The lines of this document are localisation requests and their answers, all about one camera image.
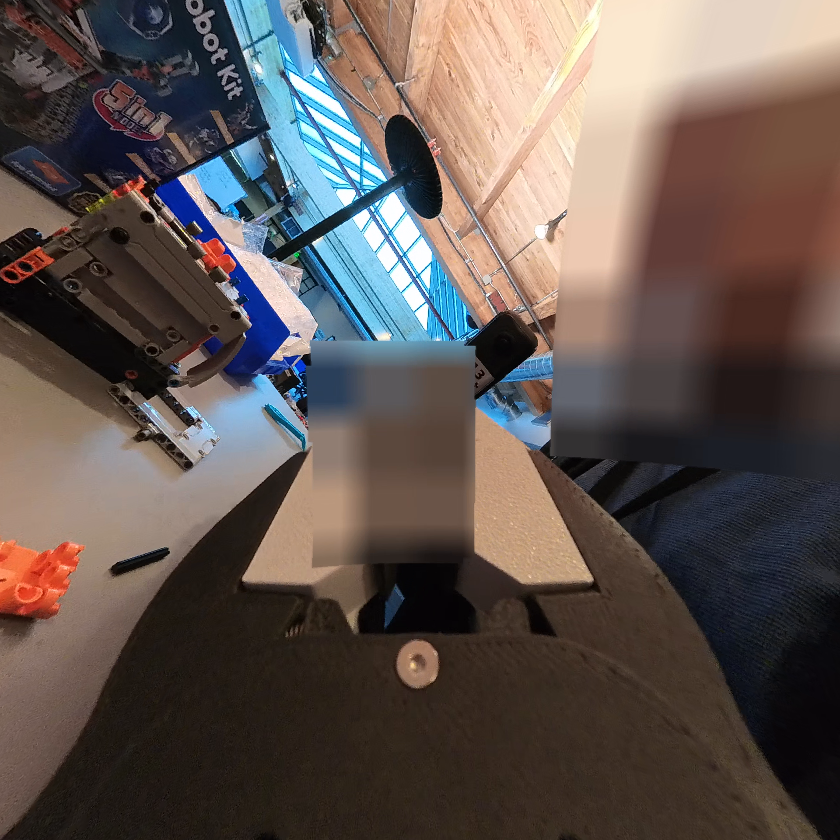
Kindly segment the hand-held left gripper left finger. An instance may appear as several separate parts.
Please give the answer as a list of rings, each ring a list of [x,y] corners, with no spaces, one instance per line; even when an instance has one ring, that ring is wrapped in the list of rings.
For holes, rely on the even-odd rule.
[[[368,602],[368,569],[360,564],[316,566],[312,550],[312,457],[308,453],[241,582],[252,592],[334,601],[351,629],[357,630],[360,610]]]

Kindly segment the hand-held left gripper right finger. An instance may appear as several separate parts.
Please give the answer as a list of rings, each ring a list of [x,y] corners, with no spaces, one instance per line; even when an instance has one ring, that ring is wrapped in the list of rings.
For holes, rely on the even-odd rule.
[[[594,578],[545,481],[534,450],[476,411],[475,550],[459,593],[490,615],[501,602],[587,592]]]

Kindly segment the black axle rod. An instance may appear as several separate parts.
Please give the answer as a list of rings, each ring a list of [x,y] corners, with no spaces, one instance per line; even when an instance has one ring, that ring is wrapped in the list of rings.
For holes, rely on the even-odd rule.
[[[110,567],[109,572],[113,576],[119,576],[132,571],[136,571],[146,566],[156,564],[165,560],[170,555],[170,553],[171,550],[169,548],[163,547],[159,549],[154,549],[149,552],[137,554],[128,559],[120,560],[114,563]]]

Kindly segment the orange wedge piece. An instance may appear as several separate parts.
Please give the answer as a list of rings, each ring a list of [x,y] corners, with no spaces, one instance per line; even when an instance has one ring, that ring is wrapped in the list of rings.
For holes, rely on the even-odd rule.
[[[84,545],[63,542],[38,552],[14,540],[2,540],[1,614],[33,620],[55,616],[84,549]]]

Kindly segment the toy brick robot model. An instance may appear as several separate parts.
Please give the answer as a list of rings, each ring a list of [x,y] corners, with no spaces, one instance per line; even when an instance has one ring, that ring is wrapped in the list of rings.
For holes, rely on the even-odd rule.
[[[71,226],[2,242],[2,315],[145,398],[204,384],[244,348],[251,321],[235,259],[202,233],[138,177]]]

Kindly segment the teal plastic tool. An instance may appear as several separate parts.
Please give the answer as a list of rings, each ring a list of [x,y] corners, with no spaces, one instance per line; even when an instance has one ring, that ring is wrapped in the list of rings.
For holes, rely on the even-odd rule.
[[[291,438],[294,438],[300,445],[301,451],[308,451],[308,438],[301,429],[295,425],[291,420],[287,419],[282,411],[273,405],[263,405],[264,412],[272,421],[284,430]]]

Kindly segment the black pole lamp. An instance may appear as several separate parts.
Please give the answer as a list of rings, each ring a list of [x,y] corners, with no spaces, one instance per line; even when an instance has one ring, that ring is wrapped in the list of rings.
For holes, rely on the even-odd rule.
[[[385,150],[392,168],[390,179],[279,247],[273,258],[283,261],[294,256],[395,192],[402,191],[410,209],[421,218],[440,215],[443,188],[436,159],[415,123],[402,114],[390,117],[385,126]]]

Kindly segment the blue storage bin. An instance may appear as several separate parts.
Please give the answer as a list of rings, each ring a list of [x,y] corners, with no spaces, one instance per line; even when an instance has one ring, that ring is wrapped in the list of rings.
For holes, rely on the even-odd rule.
[[[179,183],[179,178],[161,185],[156,190],[156,195],[183,224],[195,222],[202,228],[202,233],[197,236],[200,241],[217,238],[222,242],[216,228],[208,222],[196,202],[187,194],[184,186]],[[225,252],[233,257],[232,248],[224,243],[223,245]],[[230,274],[230,281],[234,285],[233,291],[236,296],[246,298],[243,308],[251,327],[242,348],[224,368],[225,373],[239,379],[254,375],[278,374],[286,369],[290,362],[297,362],[304,354],[275,357],[279,346],[290,336],[289,328],[270,308],[245,269],[236,264]]]

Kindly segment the clear plastic bags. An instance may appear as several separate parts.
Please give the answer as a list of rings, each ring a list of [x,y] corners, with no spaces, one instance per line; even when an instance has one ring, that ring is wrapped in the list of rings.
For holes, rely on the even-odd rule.
[[[289,328],[290,336],[279,346],[275,357],[302,356],[310,351],[310,344],[318,324],[307,306],[298,297],[302,270],[261,253],[267,241],[265,226],[242,223],[218,212],[203,193],[194,174],[179,178],[187,194],[196,202],[218,237],[232,248],[238,266],[248,273],[270,308]]]

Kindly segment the toy robot kit box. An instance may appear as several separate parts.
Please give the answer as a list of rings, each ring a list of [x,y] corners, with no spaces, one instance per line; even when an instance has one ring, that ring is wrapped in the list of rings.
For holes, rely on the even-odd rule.
[[[266,133],[224,1],[2,1],[2,169],[82,214]]]

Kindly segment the light grey beam frame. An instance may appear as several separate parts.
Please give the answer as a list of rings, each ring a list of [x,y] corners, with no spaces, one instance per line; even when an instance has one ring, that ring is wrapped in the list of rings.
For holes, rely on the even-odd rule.
[[[131,382],[111,384],[113,401],[138,426],[133,440],[152,442],[183,471],[191,471],[209,456],[220,442],[216,429],[193,406],[185,406],[169,391],[156,395],[166,411],[133,389]]]

